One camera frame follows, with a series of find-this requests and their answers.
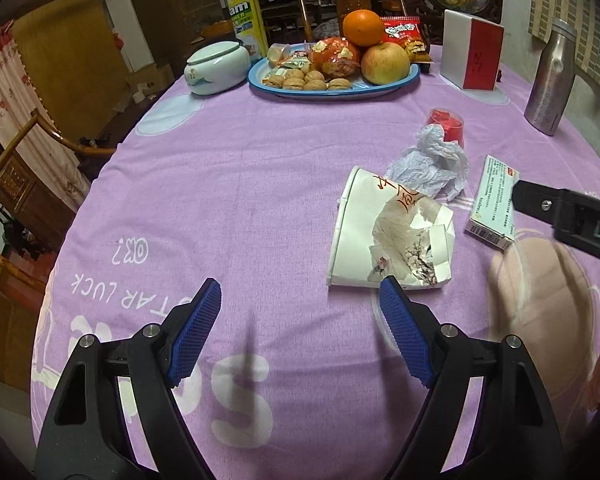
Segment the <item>blue gripper pad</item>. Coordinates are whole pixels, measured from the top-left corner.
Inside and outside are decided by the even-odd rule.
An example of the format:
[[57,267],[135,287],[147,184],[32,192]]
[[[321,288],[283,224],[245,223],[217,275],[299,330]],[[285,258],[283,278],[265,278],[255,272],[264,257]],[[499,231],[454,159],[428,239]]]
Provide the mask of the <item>blue gripper pad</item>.
[[171,384],[177,386],[180,380],[189,377],[193,372],[220,311],[221,301],[220,284],[213,280],[173,342],[171,366],[167,372]]
[[380,309],[409,373],[420,379],[423,386],[430,388],[435,375],[429,363],[429,345],[400,294],[386,278],[380,283]]

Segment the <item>metal water bottle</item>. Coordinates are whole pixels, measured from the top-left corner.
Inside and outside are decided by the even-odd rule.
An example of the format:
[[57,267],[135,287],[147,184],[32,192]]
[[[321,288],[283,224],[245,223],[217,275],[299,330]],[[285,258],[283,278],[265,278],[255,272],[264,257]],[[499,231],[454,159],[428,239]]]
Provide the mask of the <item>metal water bottle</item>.
[[567,105],[576,77],[575,52],[575,29],[555,18],[525,109],[525,119],[545,135],[552,136],[558,129]]

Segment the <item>plate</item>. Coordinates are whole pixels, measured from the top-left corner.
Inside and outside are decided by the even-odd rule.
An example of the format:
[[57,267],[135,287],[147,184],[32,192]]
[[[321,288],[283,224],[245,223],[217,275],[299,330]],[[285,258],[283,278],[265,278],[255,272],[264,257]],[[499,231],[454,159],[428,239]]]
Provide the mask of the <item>plate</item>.
[[[304,43],[296,44],[291,47],[292,51],[304,49]],[[367,82],[358,73],[354,78],[349,79],[352,83],[353,88],[348,90],[285,90],[282,88],[272,88],[262,83],[262,78],[269,73],[271,68],[269,67],[268,59],[261,59],[249,70],[249,84],[251,88],[257,88],[268,94],[277,95],[286,99],[294,99],[296,101],[357,101],[362,99],[371,99],[381,95],[394,92],[398,88],[402,88],[409,83],[413,83],[420,78],[420,67],[411,63],[411,69],[409,75],[400,81],[389,83],[387,85],[374,85]]]

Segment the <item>clear plastic cup with red contents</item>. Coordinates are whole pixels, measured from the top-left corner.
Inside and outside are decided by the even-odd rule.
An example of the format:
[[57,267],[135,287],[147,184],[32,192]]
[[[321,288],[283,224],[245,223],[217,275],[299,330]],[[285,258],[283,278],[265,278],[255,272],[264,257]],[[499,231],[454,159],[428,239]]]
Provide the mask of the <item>clear plastic cup with red contents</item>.
[[445,131],[445,142],[457,140],[464,148],[464,121],[458,114],[444,108],[433,108],[429,112],[427,124],[439,124]]

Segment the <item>bottle cap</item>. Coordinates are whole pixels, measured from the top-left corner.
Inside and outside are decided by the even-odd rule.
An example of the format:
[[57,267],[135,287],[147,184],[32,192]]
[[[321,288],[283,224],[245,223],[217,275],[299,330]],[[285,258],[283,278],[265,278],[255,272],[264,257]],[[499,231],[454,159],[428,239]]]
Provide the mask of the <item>bottle cap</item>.
[[565,36],[568,40],[573,41],[573,43],[576,41],[576,29],[560,18],[554,18],[551,30]]

